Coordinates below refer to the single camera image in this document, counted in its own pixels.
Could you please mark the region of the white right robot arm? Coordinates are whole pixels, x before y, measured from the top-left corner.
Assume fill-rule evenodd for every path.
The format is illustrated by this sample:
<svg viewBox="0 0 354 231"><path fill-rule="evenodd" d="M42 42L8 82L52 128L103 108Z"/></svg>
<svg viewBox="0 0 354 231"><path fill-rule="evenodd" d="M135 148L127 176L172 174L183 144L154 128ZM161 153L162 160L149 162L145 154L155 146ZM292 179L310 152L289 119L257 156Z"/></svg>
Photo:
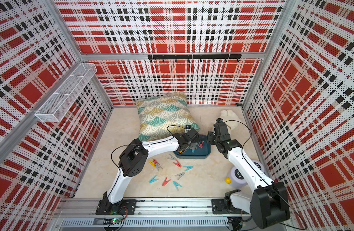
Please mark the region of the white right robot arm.
<svg viewBox="0 0 354 231"><path fill-rule="evenodd" d="M243 145L230 137L228 126L223 119L218 118L213 132L207 135L209 144L231 162L244 177L251 189L252 196L242 192L229 195L229 202L235 209L249 213L257 227L265 229L269 226L290 219L288 193L283 183L275 183L263 173L248 157Z"/></svg>

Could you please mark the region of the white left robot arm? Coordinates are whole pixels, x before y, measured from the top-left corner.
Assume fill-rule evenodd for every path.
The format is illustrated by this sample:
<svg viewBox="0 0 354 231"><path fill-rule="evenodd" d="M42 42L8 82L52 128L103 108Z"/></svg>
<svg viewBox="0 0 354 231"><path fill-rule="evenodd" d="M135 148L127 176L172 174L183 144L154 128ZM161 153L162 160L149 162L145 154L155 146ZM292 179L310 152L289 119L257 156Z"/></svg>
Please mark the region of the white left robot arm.
<svg viewBox="0 0 354 231"><path fill-rule="evenodd" d="M172 134L166 138L154 141L140 141L134 139L119 156L118 173L109 190L103 194L103 199L98 204L100 212L109 213L118 209L124 193L132 179L139 174L149 158L156 155L174 152L185 152L191 144L195 143L200 134L192 129L188 132Z"/></svg>

